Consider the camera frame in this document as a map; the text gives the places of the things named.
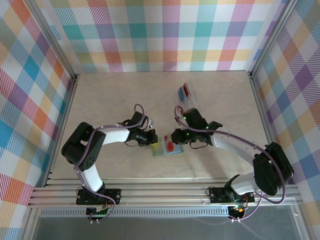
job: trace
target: checkered backdrop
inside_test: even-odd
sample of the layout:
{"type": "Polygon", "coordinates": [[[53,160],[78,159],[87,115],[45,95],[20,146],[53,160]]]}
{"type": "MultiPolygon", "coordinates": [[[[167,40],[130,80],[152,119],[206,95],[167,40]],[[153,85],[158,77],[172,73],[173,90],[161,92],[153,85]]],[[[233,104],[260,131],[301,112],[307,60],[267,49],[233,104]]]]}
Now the checkered backdrop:
{"type": "Polygon", "coordinates": [[[264,37],[263,37],[263,39],[262,39],[262,41],[261,41],[261,43],[259,45],[259,48],[258,48],[258,50],[256,51],[256,53],[254,55],[253,61],[251,62],[250,67],[247,69],[248,72],[252,72],[252,70],[253,70],[255,64],[257,63],[257,60],[259,59],[262,50],[266,46],[267,41],[268,41],[271,33],[273,32],[273,30],[274,30],[274,28],[275,28],[275,26],[277,24],[277,21],[278,21],[278,19],[280,17],[280,14],[284,10],[287,2],[288,2],[288,0],[281,0],[281,3],[279,4],[278,9],[276,10],[276,12],[274,14],[274,16],[272,18],[272,21],[271,21],[267,31],[264,34],[264,37]]]}
{"type": "Polygon", "coordinates": [[[71,81],[23,0],[0,0],[0,239],[18,238],[71,81]]]}
{"type": "Polygon", "coordinates": [[[320,0],[298,2],[257,76],[273,134],[320,239],[320,0]]]}
{"type": "Polygon", "coordinates": [[[265,32],[268,38],[270,30],[261,29],[280,1],[36,2],[75,68],[97,73],[244,70],[256,42],[265,32]]]}

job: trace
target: purple cable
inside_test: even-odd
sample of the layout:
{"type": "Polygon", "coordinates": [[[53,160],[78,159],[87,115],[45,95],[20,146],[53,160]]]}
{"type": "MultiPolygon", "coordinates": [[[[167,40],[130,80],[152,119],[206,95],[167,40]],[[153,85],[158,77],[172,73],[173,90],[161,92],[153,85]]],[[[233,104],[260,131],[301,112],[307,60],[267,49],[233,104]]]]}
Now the purple cable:
{"type": "Polygon", "coordinates": [[[86,144],[86,147],[85,147],[85,150],[84,150],[84,153],[83,153],[82,157],[80,158],[79,162],[78,162],[78,163],[74,166],[74,168],[73,168],[73,169],[76,171],[76,174],[77,174],[80,182],[82,183],[82,185],[83,185],[88,191],[90,191],[91,193],[93,193],[93,194],[95,194],[95,195],[97,195],[97,196],[99,196],[99,197],[108,199],[108,200],[110,200],[110,201],[113,203],[113,207],[112,207],[111,211],[110,211],[106,216],[104,216],[103,218],[101,218],[99,222],[104,221],[105,219],[107,219],[107,217],[109,217],[110,214],[112,214],[112,212],[113,212],[113,211],[115,210],[115,208],[116,208],[116,202],[115,202],[115,200],[114,200],[113,198],[111,198],[111,197],[109,197],[109,196],[106,196],[106,195],[103,195],[103,194],[100,194],[100,193],[98,193],[98,192],[95,192],[95,191],[91,190],[91,189],[86,185],[84,179],[83,179],[82,176],[80,175],[79,166],[80,166],[80,164],[84,161],[84,159],[85,159],[85,157],[86,157],[86,155],[87,155],[87,153],[88,153],[88,151],[89,151],[89,147],[90,147],[92,138],[94,137],[94,134],[95,134],[96,131],[101,130],[101,129],[107,129],[107,128],[129,129],[129,128],[137,127],[137,126],[139,126],[139,125],[142,123],[142,121],[143,121],[144,118],[145,118],[145,110],[144,110],[144,108],[143,108],[140,104],[137,103],[136,105],[134,105],[134,111],[136,111],[136,107],[137,107],[137,106],[139,106],[139,107],[141,108],[141,110],[142,110],[142,117],[141,117],[140,121],[139,121],[137,124],[134,124],[134,125],[131,125],[131,126],[104,125],[104,126],[99,126],[99,127],[95,128],[95,129],[92,131],[92,133],[91,133],[91,135],[90,135],[90,137],[89,137],[89,140],[88,140],[88,142],[87,142],[87,144],[86,144]]]}

